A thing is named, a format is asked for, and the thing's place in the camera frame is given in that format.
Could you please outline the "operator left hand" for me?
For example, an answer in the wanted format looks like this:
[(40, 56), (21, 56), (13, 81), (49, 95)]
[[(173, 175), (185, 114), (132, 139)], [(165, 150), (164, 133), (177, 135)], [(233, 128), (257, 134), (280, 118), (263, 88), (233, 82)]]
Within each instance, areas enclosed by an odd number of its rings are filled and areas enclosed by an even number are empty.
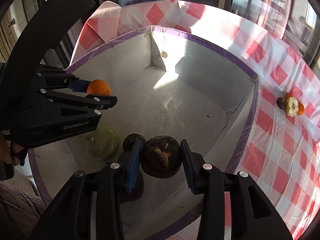
[[(3, 135), (1, 134), (0, 137), (0, 158), (1, 161), (5, 162), (6, 164), (14, 164), (15, 166), (17, 165), (24, 165), (25, 162), (25, 155), (22, 155), (20, 157), (18, 156), (14, 156), (14, 158), (11, 157), (10, 155), (10, 148), (7, 144), (7, 141), (4, 139)], [(18, 144), (16, 144), (15, 142), (12, 142), (12, 149), (14, 151), (14, 153), (18, 154), (18, 153), (24, 153), (24, 148), (19, 146)]]

